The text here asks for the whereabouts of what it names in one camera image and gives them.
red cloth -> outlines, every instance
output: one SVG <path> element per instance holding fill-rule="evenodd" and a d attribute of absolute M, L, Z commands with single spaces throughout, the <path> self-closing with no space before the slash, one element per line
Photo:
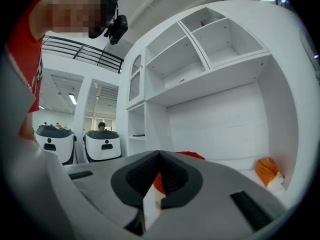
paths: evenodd
<path fill-rule="evenodd" d="M 29 25 L 30 13 L 38 2 L 40 0 L 33 0 L 28 5 L 6 42 L 8 56 L 15 72 L 36 98 L 29 113 L 39 110 L 39 94 L 42 80 L 41 48 L 43 39 L 36 41 Z"/>
<path fill-rule="evenodd" d="M 194 157 L 194 158 L 198 158 L 198 159 L 202 159 L 202 160 L 205 160 L 204 157 L 202 157 L 201 155 L 195 153 L 195 152 L 190 152 L 190 151 L 183 151 L 183 152 L 176 152 L 178 154 L 182 154 L 182 155 L 187 155 L 187 156 L 190 156 L 190 157 Z M 156 190 L 158 190 L 159 192 L 161 192 L 162 194 L 166 194 L 165 193 L 165 190 L 162 186 L 162 182 L 161 182 L 161 174 L 158 173 L 158 175 L 156 176 L 154 182 L 153 182 L 153 185 L 155 187 Z"/>

metal railing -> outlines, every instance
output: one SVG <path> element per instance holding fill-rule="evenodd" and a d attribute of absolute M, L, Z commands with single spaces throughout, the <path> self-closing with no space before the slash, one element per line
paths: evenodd
<path fill-rule="evenodd" d="M 90 63 L 120 74 L 124 60 L 93 46 L 55 36 L 45 35 L 42 41 L 45 53 L 56 54 Z"/>

black cap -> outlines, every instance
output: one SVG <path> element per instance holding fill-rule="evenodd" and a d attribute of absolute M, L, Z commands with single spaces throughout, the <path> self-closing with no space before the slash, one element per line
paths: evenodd
<path fill-rule="evenodd" d="M 109 22 L 115 15 L 117 0 L 101 0 L 101 19 L 105 20 L 103 23 L 98 23 L 94 26 L 94 31 L 89 32 L 89 38 L 95 39 L 99 37 L 104 30 L 109 26 Z"/>

person in background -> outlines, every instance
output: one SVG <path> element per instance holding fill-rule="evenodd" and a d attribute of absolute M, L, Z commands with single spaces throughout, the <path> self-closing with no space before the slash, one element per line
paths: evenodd
<path fill-rule="evenodd" d="M 18 136 L 35 140 L 32 113 L 39 110 L 44 35 L 53 31 L 98 37 L 114 16 L 111 15 L 114 11 L 109 9 L 114 6 L 111 1 L 115 0 L 33 0 L 26 6 L 5 44 L 16 74 L 35 96 Z"/>
<path fill-rule="evenodd" d="M 100 122 L 98 124 L 98 131 L 102 132 L 105 129 L 105 127 L 106 127 L 106 124 L 104 122 Z"/>

person's neck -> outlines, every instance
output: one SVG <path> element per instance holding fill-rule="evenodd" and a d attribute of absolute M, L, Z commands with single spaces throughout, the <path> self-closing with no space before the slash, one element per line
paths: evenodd
<path fill-rule="evenodd" d="M 29 15 L 30 31 L 36 41 L 39 41 L 52 28 L 52 0 L 41 0 Z"/>

